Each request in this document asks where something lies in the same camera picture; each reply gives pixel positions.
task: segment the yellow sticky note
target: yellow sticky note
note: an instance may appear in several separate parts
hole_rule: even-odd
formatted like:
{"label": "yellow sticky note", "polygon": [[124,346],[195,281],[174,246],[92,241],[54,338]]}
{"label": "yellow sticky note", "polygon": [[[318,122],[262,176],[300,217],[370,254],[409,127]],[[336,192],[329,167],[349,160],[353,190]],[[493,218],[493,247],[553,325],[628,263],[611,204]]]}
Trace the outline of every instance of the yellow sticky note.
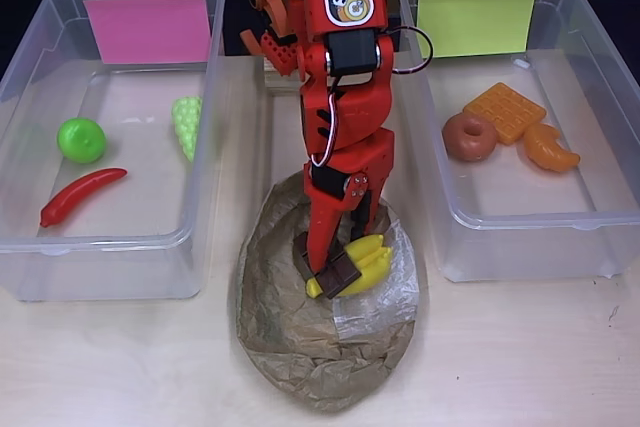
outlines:
{"label": "yellow sticky note", "polygon": [[[431,38],[434,57],[524,52],[534,1],[418,0],[418,28]],[[429,54],[422,38],[420,50]]]}

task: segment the pink sticky note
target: pink sticky note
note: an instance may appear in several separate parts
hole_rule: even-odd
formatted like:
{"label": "pink sticky note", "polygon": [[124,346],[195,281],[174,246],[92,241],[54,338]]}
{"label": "pink sticky note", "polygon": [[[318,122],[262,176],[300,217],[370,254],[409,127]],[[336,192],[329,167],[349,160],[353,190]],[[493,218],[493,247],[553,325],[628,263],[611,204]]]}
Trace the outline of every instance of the pink sticky note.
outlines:
{"label": "pink sticky note", "polygon": [[85,0],[105,64],[206,62],[205,0]]}

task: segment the cable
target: cable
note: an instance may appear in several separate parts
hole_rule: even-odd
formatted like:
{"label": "cable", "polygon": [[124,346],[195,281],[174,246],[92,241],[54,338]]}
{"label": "cable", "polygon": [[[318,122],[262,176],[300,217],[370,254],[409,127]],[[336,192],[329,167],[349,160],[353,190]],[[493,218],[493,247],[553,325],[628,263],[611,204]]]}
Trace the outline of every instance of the cable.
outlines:
{"label": "cable", "polygon": [[418,64],[415,67],[410,67],[408,69],[393,69],[392,70],[392,72],[394,74],[399,74],[399,75],[415,74],[416,72],[420,72],[422,69],[424,69],[433,60],[433,43],[431,42],[431,39],[429,38],[429,36],[426,34],[425,31],[423,31],[421,29],[418,29],[417,27],[412,27],[410,25],[401,25],[399,27],[395,27],[395,28],[387,31],[387,34],[391,35],[391,34],[393,34],[395,32],[398,32],[399,30],[402,30],[402,29],[411,30],[412,32],[416,32],[416,33],[420,34],[424,38],[424,40],[427,41],[427,44],[429,44],[429,56],[421,64]]}
{"label": "cable", "polygon": [[324,155],[320,162],[316,161],[315,154],[311,155],[311,163],[314,167],[324,167],[331,160],[333,155],[333,148],[336,145],[336,137],[338,136],[338,113],[336,109],[336,89],[340,83],[342,76],[339,75],[333,79],[333,84],[329,89],[329,113],[331,114],[331,126],[329,127],[329,138],[327,139],[327,147],[324,150]]}

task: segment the toy banana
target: toy banana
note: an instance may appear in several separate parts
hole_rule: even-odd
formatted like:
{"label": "toy banana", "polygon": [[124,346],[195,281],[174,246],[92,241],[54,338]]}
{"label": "toy banana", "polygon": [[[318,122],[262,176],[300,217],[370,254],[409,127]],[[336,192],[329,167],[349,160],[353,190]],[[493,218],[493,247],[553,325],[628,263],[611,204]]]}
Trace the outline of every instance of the toy banana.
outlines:
{"label": "toy banana", "polygon": [[[359,294],[377,285],[391,270],[391,247],[382,246],[382,235],[368,235],[346,245],[344,250],[360,272],[354,283],[338,294],[338,297]],[[322,294],[318,281],[307,281],[307,295],[313,299]]]}

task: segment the robot logo sticker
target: robot logo sticker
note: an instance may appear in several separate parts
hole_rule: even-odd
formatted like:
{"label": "robot logo sticker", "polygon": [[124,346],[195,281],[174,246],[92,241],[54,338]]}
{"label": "robot logo sticker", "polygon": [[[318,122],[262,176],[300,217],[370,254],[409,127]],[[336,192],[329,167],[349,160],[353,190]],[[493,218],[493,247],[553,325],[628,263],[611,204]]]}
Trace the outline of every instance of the robot logo sticker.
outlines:
{"label": "robot logo sticker", "polygon": [[373,0],[324,0],[327,17],[340,27],[366,24],[373,15]]}

